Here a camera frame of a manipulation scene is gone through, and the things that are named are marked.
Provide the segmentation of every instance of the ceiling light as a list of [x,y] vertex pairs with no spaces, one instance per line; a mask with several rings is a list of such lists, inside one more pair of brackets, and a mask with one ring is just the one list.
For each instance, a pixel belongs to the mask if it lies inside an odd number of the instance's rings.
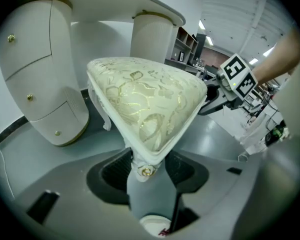
[[268,56],[271,52],[272,52],[272,50],[274,49],[275,47],[272,47],[271,49],[269,49],[269,50],[267,50],[264,54],[263,54],[263,56]]
[[257,61],[258,61],[258,60],[257,60],[256,58],[254,58],[253,60],[251,60],[251,61],[249,62],[249,64],[253,65],[253,64],[255,64]]
[[205,29],[206,29],[205,26],[202,24],[201,19],[199,20],[199,27],[200,27],[200,29],[202,29],[202,30],[205,30]]
[[210,44],[211,46],[214,45],[214,44],[212,43],[212,40],[211,40],[211,38],[210,38],[209,36],[207,36],[206,39],[208,39],[208,42],[209,42],[209,44]]

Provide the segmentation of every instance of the white column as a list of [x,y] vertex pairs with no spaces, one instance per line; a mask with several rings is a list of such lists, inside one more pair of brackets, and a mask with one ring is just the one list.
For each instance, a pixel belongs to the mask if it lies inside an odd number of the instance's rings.
[[171,38],[173,23],[152,14],[134,19],[130,56],[164,63]]

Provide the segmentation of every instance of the cream embroidered fabric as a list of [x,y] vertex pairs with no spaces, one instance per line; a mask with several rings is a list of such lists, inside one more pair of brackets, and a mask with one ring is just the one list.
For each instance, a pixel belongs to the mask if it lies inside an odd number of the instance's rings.
[[95,59],[87,67],[103,108],[125,141],[141,156],[150,154],[146,160],[153,164],[173,148],[206,99],[202,80],[158,62],[114,57]]

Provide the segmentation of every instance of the white cabinet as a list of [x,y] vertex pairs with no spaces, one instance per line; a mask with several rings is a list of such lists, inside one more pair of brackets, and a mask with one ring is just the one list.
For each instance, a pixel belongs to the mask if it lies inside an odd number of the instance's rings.
[[89,121],[72,61],[71,14],[62,1],[31,1],[0,28],[0,67],[13,99],[33,127],[59,146],[75,140]]

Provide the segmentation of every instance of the gold floral pattern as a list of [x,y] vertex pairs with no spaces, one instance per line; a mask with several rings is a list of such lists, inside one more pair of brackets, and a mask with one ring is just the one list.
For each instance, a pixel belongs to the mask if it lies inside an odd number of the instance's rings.
[[178,134],[207,93],[194,75],[146,59],[101,58],[87,67],[129,134],[150,151],[159,151]]

